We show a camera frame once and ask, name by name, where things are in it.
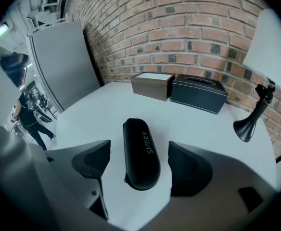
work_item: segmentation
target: person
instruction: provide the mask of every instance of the person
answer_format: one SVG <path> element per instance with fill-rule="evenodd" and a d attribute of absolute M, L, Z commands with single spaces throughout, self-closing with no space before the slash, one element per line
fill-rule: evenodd
<path fill-rule="evenodd" d="M 34 138 L 34 140 L 42 147 L 44 151 L 47 150 L 46 145 L 41 138 L 39 132 L 46 134 L 51 140 L 55 139 L 56 136 L 42 126 L 34 116 L 34 106 L 29 98 L 29 95 L 22 92 L 17 104 L 15 106 L 15 112 L 11 118 L 12 122 L 20 119 L 24 129 Z"/>

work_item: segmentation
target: person's leg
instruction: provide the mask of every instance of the person's leg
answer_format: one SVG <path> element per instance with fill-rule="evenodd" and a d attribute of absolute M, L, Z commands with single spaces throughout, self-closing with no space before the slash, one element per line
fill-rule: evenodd
<path fill-rule="evenodd" d="M 42 126 L 38 122 L 35 125 L 39 132 L 46 134 L 50 139 L 54 137 L 54 134 L 50 130 L 48 130 L 45 126 Z"/>
<path fill-rule="evenodd" d="M 45 143 L 43 142 L 43 139 L 41 138 L 40 134 L 38 133 L 38 129 L 37 129 L 37 126 L 35 126 L 35 124 L 29 126 L 29 127 L 24 127 L 28 133 L 34 138 L 35 141 L 37 141 L 38 145 L 40 145 L 42 147 L 42 149 L 44 151 L 47 150 L 46 146 L 45 146 Z"/>

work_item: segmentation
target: black tissue box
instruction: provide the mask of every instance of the black tissue box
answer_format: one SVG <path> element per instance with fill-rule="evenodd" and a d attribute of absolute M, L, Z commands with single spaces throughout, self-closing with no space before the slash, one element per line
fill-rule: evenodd
<path fill-rule="evenodd" d="M 179 74 L 173 81 L 170 100 L 213 114 L 218 114 L 228 97 L 221 82 Z"/>

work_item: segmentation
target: white table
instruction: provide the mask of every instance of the white table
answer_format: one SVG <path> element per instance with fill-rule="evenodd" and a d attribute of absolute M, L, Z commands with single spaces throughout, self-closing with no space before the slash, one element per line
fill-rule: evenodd
<path fill-rule="evenodd" d="M 57 148 L 111 140 L 111 159 L 102 176 L 109 222 L 125 230 L 137 230 L 156 216 L 170 199 L 169 141 L 237 159 L 275 189 L 275 157 L 263 121 L 257 122 L 249 143 L 241 141 L 233 130 L 233 121 L 247 116 L 246 111 L 228 104 L 224 104 L 219 114 L 214 115 L 178 103 L 140 96 L 133 93 L 131 84 L 112 82 L 59 115 Z M 161 162 L 158 183 L 143 192 L 130 188 L 123 181 L 122 125 L 128 118 L 140 118 L 148 124 Z"/>

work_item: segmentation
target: tissue box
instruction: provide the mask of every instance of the tissue box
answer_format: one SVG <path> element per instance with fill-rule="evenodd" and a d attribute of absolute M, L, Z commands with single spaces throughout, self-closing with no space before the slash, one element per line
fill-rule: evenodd
<path fill-rule="evenodd" d="M 180 74 L 173 81 L 170 100 L 213 114 L 218 114 L 228 97 L 216 80 Z"/>
<path fill-rule="evenodd" d="M 166 101 L 174 79 L 175 74 L 140 73 L 131 78 L 131 83 L 135 94 Z"/>

